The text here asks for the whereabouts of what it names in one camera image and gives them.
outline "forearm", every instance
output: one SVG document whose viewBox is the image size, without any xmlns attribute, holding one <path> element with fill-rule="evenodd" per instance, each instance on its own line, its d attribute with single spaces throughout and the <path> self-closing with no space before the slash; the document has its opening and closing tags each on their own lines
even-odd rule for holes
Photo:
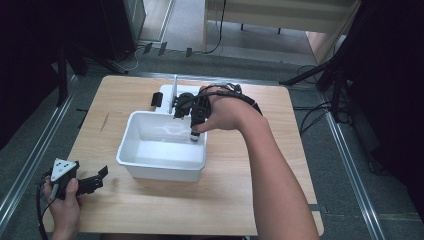
<svg viewBox="0 0 424 240">
<path fill-rule="evenodd" d="M 318 239 L 305 195 L 268 121 L 249 117 L 239 130 L 249 152 L 255 219 L 261 239 Z"/>
<path fill-rule="evenodd" d="M 52 235 L 52 240 L 74 240 L 77 238 L 78 232 L 74 231 L 58 231 L 55 230 Z"/>
</svg>

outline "person's right hand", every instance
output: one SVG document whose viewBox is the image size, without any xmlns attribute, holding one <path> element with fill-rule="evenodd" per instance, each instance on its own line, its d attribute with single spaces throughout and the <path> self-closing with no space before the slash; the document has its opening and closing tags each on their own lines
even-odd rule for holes
<svg viewBox="0 0 424 240">
<path fill-rule="evenodd" d="M 223 90 L 219 87 L 208 88 L 204 92 L 216 92 Z M 257 112 L 248 103 L 232 97 L 222 97 L 212 95 L 209 96 L 212 113 L 208 120 L 202 124 L 193 126 L 192 130 L 195 132 L 207 132 L 213 129 L 234 130 L 241 131 L 244 127 L 246 120 L 253 122 L 263 119 L 262 115 Z"/>
</svg>

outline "white plastic container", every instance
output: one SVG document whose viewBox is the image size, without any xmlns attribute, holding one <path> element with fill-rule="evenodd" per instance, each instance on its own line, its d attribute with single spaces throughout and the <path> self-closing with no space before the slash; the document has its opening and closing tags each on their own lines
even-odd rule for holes
<svg viewBox="0 0 424 240">
<path fill-rule="evenodd" d="M 116 160 L 136 178 L 198 181 L 205 167 L 207 134 L 192 142 L 190 122 L 189 116 L 181 120 L 167 113 L 133 112 Z"/>
</svg>

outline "person's left hand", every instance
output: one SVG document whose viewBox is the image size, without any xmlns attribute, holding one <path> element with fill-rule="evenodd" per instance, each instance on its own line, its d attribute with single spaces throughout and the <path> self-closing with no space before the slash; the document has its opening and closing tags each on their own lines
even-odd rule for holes
<svg viewBox="0 0 424 240">
<path fill-rule="evenodd" d="M 44 183 L 44 196 L 50 203 L 50 179 Z M 65 200 L 56 199 L 49 207 L 54 220 L 52 239 L 75 239 L 80 229 L 80 205 L 76 198 L 78 180 L 73 178 L 66 186 Z"/>
</svg>

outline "small black device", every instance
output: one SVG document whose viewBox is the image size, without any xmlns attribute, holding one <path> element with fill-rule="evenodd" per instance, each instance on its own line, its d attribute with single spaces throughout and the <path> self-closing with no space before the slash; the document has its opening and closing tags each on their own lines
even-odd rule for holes
<svg viewBox="0 0 424 240">
<path fill-rule="evenodd" d="M 218 87 L 222 90 L 217 90 L 215 92 L 207 92 L 207 89 L 211 87 Z M 199 90 L 199 93 L 196 96 L 191 93 L 182 93 L 179 97 L 175 96 L 173 101 L 173 106 L 175 107 L 174 118 L 182 119 L 184 118 L 184 116 L 188 116 L 189 114 L 191 114 L 190 127 L 204 123 L 212 113 L 211 104 L 208 98 L 212 95 L 238 98 L 251 105 L 254 109 L 256 109 L 256 111 L 258 111 L 262 115 L 262 112 L 257 102 L 252 98 L 244 95 L 239 84 L 234 85 L 232 83 L 226 83 L 211 84 L 206 88 Z M 190 140 L 193 142 L 197 142 L 199 136 L 200 133 L 192 131 Z"/>
</svg>

